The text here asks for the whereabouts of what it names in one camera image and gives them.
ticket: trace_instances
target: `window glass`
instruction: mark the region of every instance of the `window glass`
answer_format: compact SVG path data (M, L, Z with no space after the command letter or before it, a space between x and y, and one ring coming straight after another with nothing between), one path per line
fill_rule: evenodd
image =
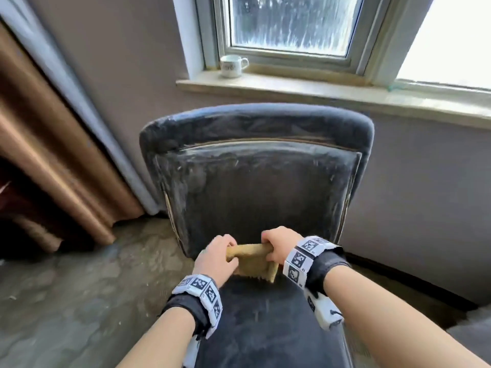
M434 0L397 78L491 89L491 0Z
M362 0L229 0L231 45L346 56Z

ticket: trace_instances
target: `white mug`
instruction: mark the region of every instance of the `white mug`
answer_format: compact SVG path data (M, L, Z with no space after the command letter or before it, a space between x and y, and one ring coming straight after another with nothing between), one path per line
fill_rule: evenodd
M220 58L221 74L224 77L239 77L249 66L249 60L238 55L224 55Z

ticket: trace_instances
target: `black wristband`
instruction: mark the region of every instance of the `black wristband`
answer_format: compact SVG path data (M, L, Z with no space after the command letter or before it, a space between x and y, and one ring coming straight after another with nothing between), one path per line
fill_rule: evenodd
M187 293L172 295L164 306L161 315L172 307L182 307L183 309L188 310L191 315L193 315L194 322L196 323L193 335L198 335L201 337L210 328L208 312L201 304L199 298Z
M307 273L305 287L311 291L314 296L317 296L317 292L327 296L326 292L324 292L324 278L328 272L336 266L351 267L344 257L344 251L341 247L324 251L314 259L312 266Z

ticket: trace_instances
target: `dark gray upholstered chair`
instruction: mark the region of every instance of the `dark gray upholstered chair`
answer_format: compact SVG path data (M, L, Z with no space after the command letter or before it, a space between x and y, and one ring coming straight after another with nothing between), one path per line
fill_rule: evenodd
M277 226L337 243L370 155L359 113L286 103L202 108L149 123L140 147L184 254L216 235L260 241ZM349 366L342 327L323 331L302 292L231 278L224 314L197 366Z

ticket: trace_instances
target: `concrete floor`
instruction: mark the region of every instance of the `concrete floor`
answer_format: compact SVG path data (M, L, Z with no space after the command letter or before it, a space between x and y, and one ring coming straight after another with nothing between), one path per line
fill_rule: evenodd
M118 240L90 253L0 266L1 368L114 367L156 320L193 262L168 220L138 219L114 228ZM461 313L431 297L357 268L437 323ZM375 366L348 332L356 366Z

